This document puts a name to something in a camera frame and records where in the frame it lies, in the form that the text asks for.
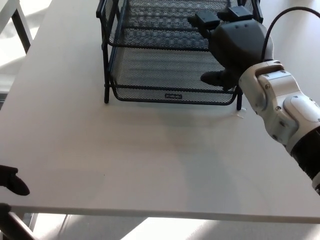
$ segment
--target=floor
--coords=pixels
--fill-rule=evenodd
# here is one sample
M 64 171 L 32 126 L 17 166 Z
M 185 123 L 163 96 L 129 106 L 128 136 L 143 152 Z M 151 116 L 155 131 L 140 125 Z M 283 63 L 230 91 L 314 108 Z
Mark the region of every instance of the floor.
M 34 37 L 51 0 L 20 2 Z M 0 74 L 14 79 L 24 57 L 9 22 L 0 34 Z M 320 225 L 39 214 L 34 233 L 41 240 L 320 240 Z

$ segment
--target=white table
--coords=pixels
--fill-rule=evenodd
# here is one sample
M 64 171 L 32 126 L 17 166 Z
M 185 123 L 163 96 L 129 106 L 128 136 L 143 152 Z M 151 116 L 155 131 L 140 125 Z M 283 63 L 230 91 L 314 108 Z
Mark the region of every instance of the white table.
M 281 10 L 317 1 L 270 0 Z M 54 0 L 0 112 L 1 165 L 30 195 L 0 189 L 12 211 L 320 223 L 311 180 L 249 108 L 104 104 L 96 1 Z M 275 57 L 320 103 L 320 20 L 294 12 L 272 34 Z

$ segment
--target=wire mesh tray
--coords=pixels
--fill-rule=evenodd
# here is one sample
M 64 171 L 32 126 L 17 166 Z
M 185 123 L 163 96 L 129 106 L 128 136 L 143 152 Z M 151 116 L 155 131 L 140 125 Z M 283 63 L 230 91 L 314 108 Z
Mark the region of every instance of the wire mesh tray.
M 253 3 L 244 6 L 254 13 Z M 97 10 L 104 37 L 114 47 L 207 51 L 208 41 L 187 17 L 225 12 L 240 0 L 101 0 Z
M 121 101 L 229 105 L 237 96 L 200 81 L 224 69 L 209 52 L 114 47 L 110 62 L 107 81 Z

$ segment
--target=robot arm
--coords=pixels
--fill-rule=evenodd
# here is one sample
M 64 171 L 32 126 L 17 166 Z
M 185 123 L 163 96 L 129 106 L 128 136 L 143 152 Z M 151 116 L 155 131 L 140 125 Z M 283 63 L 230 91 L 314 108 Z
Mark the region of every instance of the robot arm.
M 282 144 L 320 194 L 320 108 L 279 61 L 249 67 L 239 86 L 267 133 Z
M 230 23 L 219 24 L 219 18 L 209 13 L 188 18 L 208 39 L 208 50 L 225 68 L 206 72 L 201 80 L 224 90 L 239 85 L 252 109 L 262 117 L 267 133 L 285 147 L 320 194 L 320 108 L 274 60 L 271 38 L 261 60 L 267 29 L 242 6 L 229 10 L 226 16 Z M 237 20 L 241 12 L 244 19 Z

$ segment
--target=black cable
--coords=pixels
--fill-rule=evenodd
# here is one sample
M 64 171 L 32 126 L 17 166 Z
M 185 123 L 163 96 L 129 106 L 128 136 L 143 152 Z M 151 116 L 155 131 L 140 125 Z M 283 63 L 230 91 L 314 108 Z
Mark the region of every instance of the black cable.
M 264 62 L 265 61 L 265 55 L 266 55 L 266 50 L 267 50 L 267 45 L 268 45 L 268 40 L 269 40 L 269 37 L 270 37 L 270 33 L 271 33 L 271 30 L 272 28 L 274 27 L 274 25 L 276 24 L 276 22 L 278 21 L 279 18 L 281 18 L 283 15 L 289 13 L 289 12 L 292 12 L 292 11 L 295 11 L 295 10 L 302 10 L 302 11 L 307 11 L 309 13 L 312 13 L 314 15 L 316 15 L 318 18 L 320 18 L 320 13 L 317 12 L 316 10 L 313 10 L 309 7 L 306 7 L 306 6 L 294 6 L 294 7 L 290 7 L 282 12 L 280 12 L 275 18 L 274 20 L 272 21 L 268 31 L 266 32 L 266 36 L 265 36 L 265 39 L 264 39 L 264 43 L 263 43 L 263 48 L 262 48 L 262 54 L 261 54 L 261 62 Z

